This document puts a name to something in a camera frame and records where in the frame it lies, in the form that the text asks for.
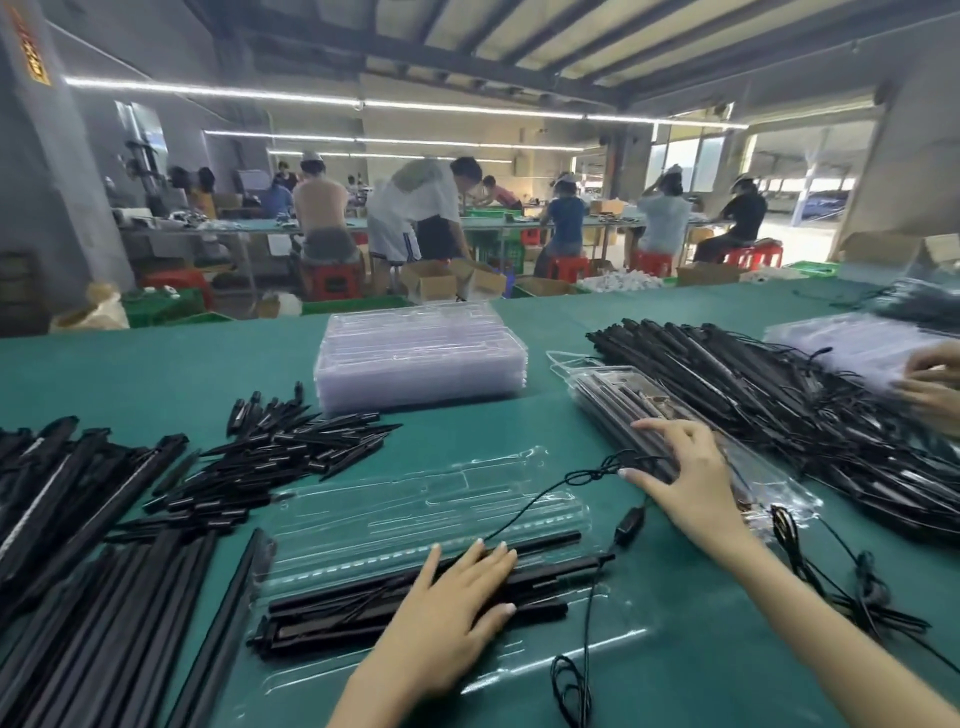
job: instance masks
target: hand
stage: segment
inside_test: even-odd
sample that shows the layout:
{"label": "hand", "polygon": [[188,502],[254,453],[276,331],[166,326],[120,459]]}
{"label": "hand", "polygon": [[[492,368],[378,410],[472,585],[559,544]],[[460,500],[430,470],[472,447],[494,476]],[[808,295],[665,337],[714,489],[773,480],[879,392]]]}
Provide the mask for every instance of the hand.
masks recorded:
{"label": "hand", "polygon": [[913,352],[903,374],[919,381],[960,385],[960,341],[946,341]]}
{"label": "hand", "polygon": [[642,489],[690,541],[728,568],[743,545],[756,539],[736,507],[730,467],[713,432],[686,420],[640,420],[634,427],[663,435],[680,464],[680,476],[673,485],[642,471],[623,470],[620,477]]}
{"label": "hand", "polygon": [[960,439],[960,391],[914,378],[896,382],[894,386],[900,396],[913,405],[921,420],[950,438]]}
{"label": "hand", "polygon": [[440,547],[431,549],[410,593],[357,669],[378,691],[399,689],[412,703],[447,692],[503,629],[516,611],[513,604],[477,615],[513,570],[516,551],[500,544],[485,559],[483,552],[477,541],[434,584]]}

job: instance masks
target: black wire bundle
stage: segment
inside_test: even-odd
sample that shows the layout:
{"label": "black wire bundle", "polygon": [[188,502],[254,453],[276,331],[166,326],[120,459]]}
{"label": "black wire bundle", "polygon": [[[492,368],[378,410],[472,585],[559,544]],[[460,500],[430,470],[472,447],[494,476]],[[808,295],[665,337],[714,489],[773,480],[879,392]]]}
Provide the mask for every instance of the black wire bundle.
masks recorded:
{"label": "black wire bundle", "polygon": [[888,319],[909,321],[951,336],[960,335],[960,291],[926,280],[895,280],[866,307]]}
{"label": "black wire bundle", "polygon": [[[847,592],[804,556],[800,547],[800,531],[790,512],[775,505],[770,509],[770,515],[774,536],[787,556],[790,569],[824,601],[877,642],[884,644],[885,632],[905,635],[954,672],[960,673],[960,667],[923,639],[933,626],[930,622],[891,608],[893,595],[890,587],[876,575],[876,562],[870,551],[854,554],[840,535],[826,521],[820,520],[853,561],[855,584]],[[832,592],[824,587],[824,581],[832,587]]]}
{"label": "black wire bundle", "polygon": [[944,438],[814,356],[711,324],[625,319],[588,334],[741,443],[776,455],[899,533],[960,545],[960,456]]}

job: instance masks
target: clear plastic blister packaging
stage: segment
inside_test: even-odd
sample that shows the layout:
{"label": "clear plastic blister packaging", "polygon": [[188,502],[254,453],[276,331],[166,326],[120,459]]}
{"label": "clear plastic blister packaging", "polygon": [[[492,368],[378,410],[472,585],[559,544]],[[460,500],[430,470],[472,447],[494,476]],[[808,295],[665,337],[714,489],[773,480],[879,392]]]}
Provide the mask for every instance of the clear plastic blister packaging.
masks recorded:
{"label": "clear plastic blister packaging", "polygon": [[[478,537],[504,526],[552,484],[546,475],[547,458],[545,450],[531,449],[390,480],[319,483],[273,509],[264,527],[276,541],[276,556],[250,614],[248,643],[225,690],[217,724],[269,725],[277,715],[284,716],[285,728],[322,724],[368,645],[347,641],[318,648],[312,643],[303,651],[265,652],[266,625],[319,594],[339,598],[358,584],[385,598],[383,590],[399,586],[398,574],[415,574],[434,543],[441,544],[444,558],[460,554]],[[463,692],[486,690],[513,676],[546,669],[555,655],[582,648],[595,567],[569,573],[563,569],[600,557],[608,539],[609,534],[594,532],[589,509],[564,488],[534,502],[492,539],[490,546],[503,540],[517,547],[520,561],[512,579],[524,570],[555,569],[558,575],[549,582],[538,581],[535,596],[518,603],[507,631],[473,671]],[[318,611],[311,618],[329,621],[334,614],[334,626],[340,626],[336,619],[344,613],[368,608],[356,594],[344,597],[334,612]],[[540,611],[544,609],[562,613],[544,619]],[[591,645],[602,648],[640,639],[652,629],[650,611],[636,598],[601,582],[592,606]],[[282,629],[270,633],[272,648],[282,642]]]}
{"label": "clear plastic blister packaging", "polygon": [[643,418],[704,422],[722,436],[722,450],[730,463],[733,492],[746,523],[766,540],[773,538],[770,506],[788,508],[803,523],[822,505],[795,479],[724,433],[676,397],[668,394],[634,367],[567,369],[570,396],[604,433],[624,449],[661,457],[651,472],[672,482],[677,465],[669,447],[656,433],[630,424]]}
{"label": "clear plastic blister packaging", "polygon": [[325,414],[508,397],[527,350],[489,303],[438,303],[331,316],[314,367]]}
{"label": "clear plastic blister packaging", "polygon": [[856,375],[864,387],[882,394],[903,378],[912,352],[936,346],[946,337],[903,321],[868,313],[843,313],[770,327],[763,340],[807,356],[817,354],[817,363],[825,369]]}

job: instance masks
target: green tabletop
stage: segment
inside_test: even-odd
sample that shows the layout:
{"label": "green tabletop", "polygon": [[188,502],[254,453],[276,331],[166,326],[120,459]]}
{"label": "green tabletop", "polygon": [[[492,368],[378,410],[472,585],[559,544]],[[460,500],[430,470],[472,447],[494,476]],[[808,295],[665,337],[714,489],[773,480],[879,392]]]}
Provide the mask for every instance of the green tabletop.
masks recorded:
{"label": "green tabletop", "polygon": [[[835,313],[836,302],[855,300],[863,290],[835,279],[811,279],[499,301],[497,310],[530,350],[523,396],[391,415],[388,422],[406,426],[375,457],[334,482],[438,470],[539,447],[547,453],[541,468],[545,487],[568,471],[596,467],[612,451],[550,372],[546,351],[590,352],[584,334],[622,317],[709,321],[759,336],[772,324]],[[149,445],[183,431],[198,447],[219,445],[236,398],[254,389],[267,397],[287,396],[296,380],[311,382],[324,327],[325,317],[309,316],[6,340],[0,347],[0,426],[36,428],[73,414],[83,426],[111,427],[114,441],[123,444]],[[310,389],[308,398],[315,400]],[[956,555],[908,543],[826,489],[811,488],[824,499],[827,520],[851,547],[875,554],[878,573],[894,592],[894,606],[932,621],[932,643],[950,658],[960,658]],[[628,507],[639,503],[637,492],[616,477],[576,495],[587,505],[592,535],[601,542]],[[269,522],[270,510],[252,521]],[[228,537],[217,550],[174,691],[246,536]],[[804,547],[841,585],[850,583],[851,563],[822,526],[813,524],[804,533]],[[743,592],[659,511],[650,515],[630,551],[608,566],[599,593],[600,601],[610,604],[598,604],[594,634],[598,640],[611,630],[622,635],[603,640],[591,652],[594,726],[844,724]],[[535,645],[550,654],[575,649],[583,596],[573,597],[565,621],[510,632],[504,644],[514,653],[529,648],[533,654]],[[614,603],[620,605],[615,619],[597,617],[613,615]],[[934,658],[912,643],[899,643],[894,651],[948,698],[960,700],[960,682]],[[549,660],[501,674],[482,689],[431,708],[417,724],[562,726],[548,671]],[[330,672],[322,666],[267,667],[242,647],[212,725],[319,728],[347,677],[348,670]]]}

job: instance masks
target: white t-shirt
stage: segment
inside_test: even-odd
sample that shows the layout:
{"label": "white t-shirt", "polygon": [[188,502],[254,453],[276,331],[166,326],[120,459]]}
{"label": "white t-shirt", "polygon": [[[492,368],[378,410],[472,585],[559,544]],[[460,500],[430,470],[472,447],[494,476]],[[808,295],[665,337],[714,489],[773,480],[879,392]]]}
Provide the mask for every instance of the white t-shirt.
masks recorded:
{"label": "white t-shirt", "polygon": [[371,217],[398,226],[435,215],[459,223],[457,183],[449,162],[416,159],[404,164],[371,196],[367,212]]}
{"label": "white t-shirt", "polygon": [[686,240],[693,203],[683,197],[657,194],[641,197],[636,201],[636,208],[647,217],[647,232],[640,239],[639,248],[645,253],[679,253]]}

